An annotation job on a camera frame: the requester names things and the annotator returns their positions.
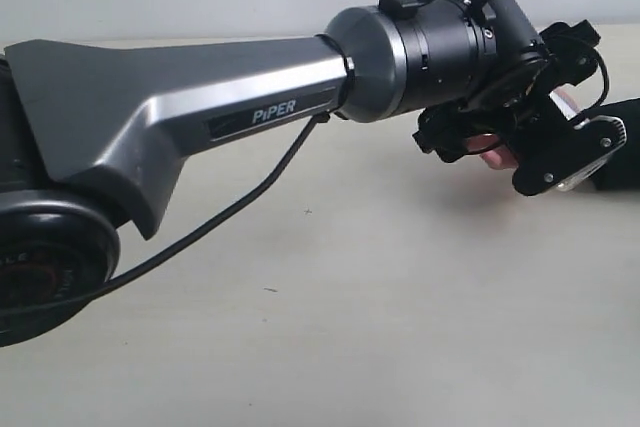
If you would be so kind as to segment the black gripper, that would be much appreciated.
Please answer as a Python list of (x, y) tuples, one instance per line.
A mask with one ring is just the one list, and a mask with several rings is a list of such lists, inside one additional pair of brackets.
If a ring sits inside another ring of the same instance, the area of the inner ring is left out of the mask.
[(600, 34), (587, 20), (556, 22), (521, 49), (467, 97), (425, 109), (413, 139), (424, 153), (445, 163), (501, 145), (527, 158), (569, 134), (572, 121), (551, 99), (553, 91), (577, 86), (600, 66)]

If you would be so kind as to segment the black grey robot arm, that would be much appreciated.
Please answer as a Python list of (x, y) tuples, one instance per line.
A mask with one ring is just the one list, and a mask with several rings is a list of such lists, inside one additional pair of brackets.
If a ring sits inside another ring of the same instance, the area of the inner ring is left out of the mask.
[(625, 140), (565, 113), (554, 90), (602, 61), (587, 22), (535, 29), (515, 0), (379, 0), (311, 37), (111, 49), (49, 40), (1, 56), (1, 342), (28, 341), (164, 263), (246, 195), (117, 275), (117, 231), (158, 230), (186, 161), (304, 120), (417, 112), (419, 149), (447, 163), (490, 136), (526, 196), (570, 188)]

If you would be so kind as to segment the person's open bare hand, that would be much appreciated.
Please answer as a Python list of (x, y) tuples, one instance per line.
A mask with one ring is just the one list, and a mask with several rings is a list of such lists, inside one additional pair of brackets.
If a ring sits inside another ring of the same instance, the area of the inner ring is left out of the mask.
[(474, 152), (490, 169), (510, 170), (518, 167), (517, 159), (495, 135), (483, 134), (467, 140), (467, 148)]

